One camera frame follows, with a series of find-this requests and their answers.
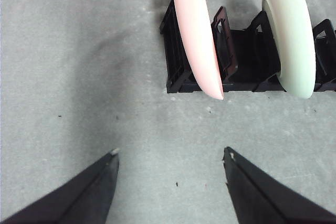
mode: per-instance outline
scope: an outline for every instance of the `concrete floor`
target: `concrete floor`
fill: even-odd
[[[1,219],[115,147],[107,223],[237,223],[228,145],[336,212],[336,93],[166,94],[169,1],[1,0]],[[260,2],[207,0],[210,17],[227,7],[233,29]],[[335,0],[307,3],[313,25],[336,24]]]

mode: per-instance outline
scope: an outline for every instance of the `pink plate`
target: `pink plate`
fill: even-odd
[[[222,100],[217,55],[205,0],[174,0],[183,46],[198,85]]]

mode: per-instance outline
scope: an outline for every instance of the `white disc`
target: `white disc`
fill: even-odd
[[[315,47],[306,0],[262,0],[281,62],[278,79],[289,93],[311,97],[316,76]]]

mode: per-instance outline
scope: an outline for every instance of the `gray surface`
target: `gray surface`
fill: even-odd
[[[336,93],[166,94],[159,24],[169,1],[1,0],[2,219],[115,147],[107,223],[237,223],[227,145],[336,212]],[[334,0],[307,2],[313,25],[336,24]],[[226,5],[232,28],[260,9],[207,3],[211,17]]]

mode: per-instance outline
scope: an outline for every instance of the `plate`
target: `plate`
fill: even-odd
[[[183,46],[196,81],[206,94],[222,100],[223,86],[206,0],[174,0],[174,4]]]
[[[262,0],[281,62],[282,87],[301,98],[311,97],[316,77],[313,32],[306,0]]]

